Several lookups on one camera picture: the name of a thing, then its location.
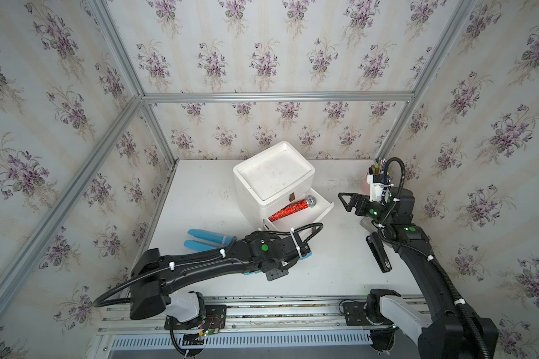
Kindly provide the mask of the white drawer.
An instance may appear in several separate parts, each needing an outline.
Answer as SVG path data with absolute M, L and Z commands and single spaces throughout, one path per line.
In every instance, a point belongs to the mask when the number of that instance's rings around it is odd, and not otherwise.
M 312 195 L 316 198 L 316 204 L 313 207 L 303 209 L 277 221 L 269 221 L 264 218 L 261 228 L 263 230 L 289 231 L 291 228 L 302 227 L 306 224 L 320 222 L 334 207 L 334 203 L 328 201 L 313 188 L 304 194 L 303 197 Z

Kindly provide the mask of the blue toy microphone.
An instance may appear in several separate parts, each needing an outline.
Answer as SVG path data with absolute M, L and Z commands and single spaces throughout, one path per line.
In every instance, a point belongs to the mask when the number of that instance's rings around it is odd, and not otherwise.
M 310 258 L 311 256 L 312 256 L 312 253 L 311 253 L 311 251 L 310 251 L 310 252 L 309 252 L 307 255 L 305 255 L 304 257 L 299 258 L 298 261 L 306 260 L 306 259 Z M 259 273 L 262 273 L 262 272 L 261 272 L 261 271 L 250 272 L 250 273 L 245 273 L 245 274 L 243 274 L 243 275 L 245 275 L 245 276 L 248 276 L 248 275 L 257 275 L 257 274 L 259 274 Z
M 220 250 L 219 246 L 211 245 L 203 242 L 198 242 L 194 240 L 187 240 L 184 242 L 184 247 L 195 252 L 205 252 L 212 250 Z
M 234 236 L 199 229 L 191 229 L 188 231 L 188 234 L 196 239 L 200 239 L 220 246 L 229 245 L 230 242 L 234 239 Z

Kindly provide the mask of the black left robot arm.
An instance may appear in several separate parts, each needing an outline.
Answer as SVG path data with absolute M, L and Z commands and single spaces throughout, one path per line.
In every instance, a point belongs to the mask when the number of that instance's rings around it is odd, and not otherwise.
M 180 308 L 172 295 L 202 281 L 259 272 L 275 281 L 311 254 L 309 242 L 322 230 L 319 222 L 288 232 L 256 230 L 225 246 L 184 255 L 162 255 L 151 248 L 139 257 L 130 279 L 97 297 L 93 306 L 128 304 L 131 320 L 146 320 Z

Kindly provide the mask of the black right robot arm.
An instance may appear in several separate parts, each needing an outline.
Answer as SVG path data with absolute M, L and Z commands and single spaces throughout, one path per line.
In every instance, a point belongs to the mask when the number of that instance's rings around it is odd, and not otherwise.
M 413 222 L 415 198 L 405 189 L 406 166 L 398 157 L 367 176 L 369 194 L 341 192 L 344 209 L 368 221 L 366 241 L 380 270 L 391 270 L 386 248 L 407 265 L 428 305 L 423 315 L 395 290 L 373 289 L 364 314 L 373 325 L 391 324 L 416 347 L 421 358 L 493 358 L 499 331 L 480 317 L 455 287 L 434 253 L 429 236 Z

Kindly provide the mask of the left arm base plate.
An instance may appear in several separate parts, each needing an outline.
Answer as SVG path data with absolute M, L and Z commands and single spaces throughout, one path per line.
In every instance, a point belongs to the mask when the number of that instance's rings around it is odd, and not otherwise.
M 227 317 L 227 305 L 206 305 L 203 310 L 200 310 L 199 315 L 185 323 L 181 323 L 175 318 L 166 317 L 164 329 L 169 331 L 182 330 L 199 330 L 208 332 L 208 334 L 217 333 L 225 327 Z

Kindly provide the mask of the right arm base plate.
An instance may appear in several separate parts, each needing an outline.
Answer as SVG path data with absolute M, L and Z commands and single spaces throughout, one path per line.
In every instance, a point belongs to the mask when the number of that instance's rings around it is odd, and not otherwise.
M 384 326 L 391 322 L 382 316 L 370 311 L 367 302 L 344 299 L 339 302 L 338 309 L 344 316 L 346 326 Z

